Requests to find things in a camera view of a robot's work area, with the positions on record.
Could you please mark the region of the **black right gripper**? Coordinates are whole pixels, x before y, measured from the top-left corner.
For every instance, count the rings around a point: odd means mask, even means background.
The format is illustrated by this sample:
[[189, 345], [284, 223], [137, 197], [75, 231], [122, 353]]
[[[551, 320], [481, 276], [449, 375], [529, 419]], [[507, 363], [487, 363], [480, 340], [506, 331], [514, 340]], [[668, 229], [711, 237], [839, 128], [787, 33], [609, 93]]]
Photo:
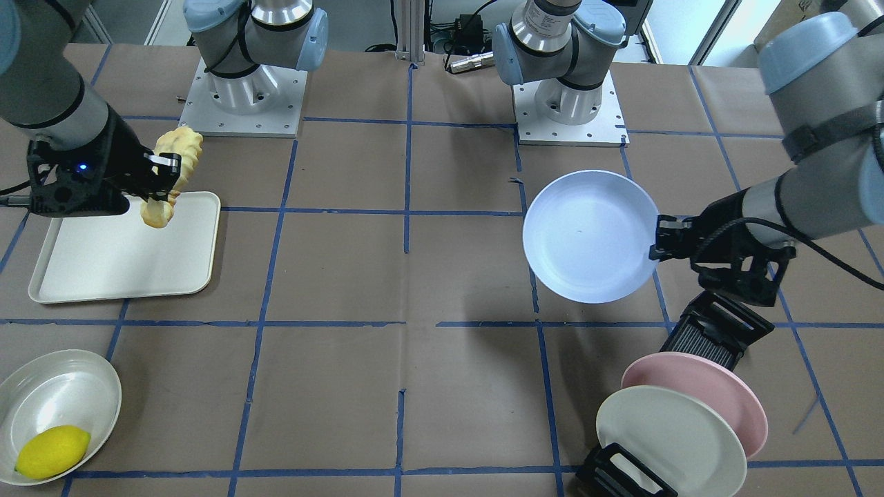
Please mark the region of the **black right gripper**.
[[116, 110], [90, 142], [54, 150], [47, 139], [32, 139], [26, 151], [29, 180], [2, 192], [2, 205], [27, 208], [44, 217], [119, 216], [129, 210], [127, 196], [166, 202], [180, 178], [177, 153], [153, 155]]

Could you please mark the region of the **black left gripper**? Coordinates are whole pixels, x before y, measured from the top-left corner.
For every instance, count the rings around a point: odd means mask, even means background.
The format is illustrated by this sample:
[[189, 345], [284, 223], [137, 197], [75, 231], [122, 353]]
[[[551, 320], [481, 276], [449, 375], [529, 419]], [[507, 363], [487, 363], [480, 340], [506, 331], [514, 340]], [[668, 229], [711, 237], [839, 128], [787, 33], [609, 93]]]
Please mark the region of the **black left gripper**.
[[695, 217], [660, 215], [655, 242], [694, 242], [650, 246], [653, 261], [688, 259], [704, 290], [755, 307], [774, 307], [787, 265], [796, 257], [791, 242], [767, 246], [751, 233], [757, 217], [743, 214], [746, 191], [708, 206]]

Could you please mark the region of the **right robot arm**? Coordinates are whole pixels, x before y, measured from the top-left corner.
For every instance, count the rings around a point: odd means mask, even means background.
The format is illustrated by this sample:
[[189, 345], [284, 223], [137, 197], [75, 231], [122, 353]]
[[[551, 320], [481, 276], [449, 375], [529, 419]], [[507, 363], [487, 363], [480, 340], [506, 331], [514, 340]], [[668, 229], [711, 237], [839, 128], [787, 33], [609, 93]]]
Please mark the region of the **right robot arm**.
[[[145, 224], [164, 228], [202, 154], [187, 126], [154, 147], [86, 83], [64, 47], [86, 1], [3, 1], [2, 119], [28, 136], [28, 180], [3, 189], [2, 204], [42, 217], [119, 216], [142, 199]], [[268, 103], [271, 67], [319, 69], [327, 13], [311, 1], [186, 1], [183, 15], [224, 113]]]

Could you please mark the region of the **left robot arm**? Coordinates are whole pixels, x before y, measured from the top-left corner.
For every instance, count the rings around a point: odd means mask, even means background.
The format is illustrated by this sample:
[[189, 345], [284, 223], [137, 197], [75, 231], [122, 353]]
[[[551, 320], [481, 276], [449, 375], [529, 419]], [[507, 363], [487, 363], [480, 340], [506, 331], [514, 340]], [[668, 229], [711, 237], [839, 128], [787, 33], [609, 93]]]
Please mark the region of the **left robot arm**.
[[882, 223], [882, 20], [824, 1], [758, 63], [794, 167], [698, 216], [659, 216], [644, 258], [687, 259], [704, 289], [770, 307], [793, 243]]

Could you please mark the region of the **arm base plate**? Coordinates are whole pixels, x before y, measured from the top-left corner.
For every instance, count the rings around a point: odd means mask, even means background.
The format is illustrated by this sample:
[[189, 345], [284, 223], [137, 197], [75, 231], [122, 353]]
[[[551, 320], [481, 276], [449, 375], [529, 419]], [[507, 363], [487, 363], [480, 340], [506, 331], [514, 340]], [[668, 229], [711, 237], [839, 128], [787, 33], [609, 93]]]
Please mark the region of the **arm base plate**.
[[307, 76], [305, 70], [259, 66], [251, 75], [224, 79], [200, 61], [179, 124], [204, 136], [294, 139]]
[[512, 102], [522, 145], [619, 147], [631, 142], [610, 73], [591, 90], [565, 87], [556, 79], [515, 85]]

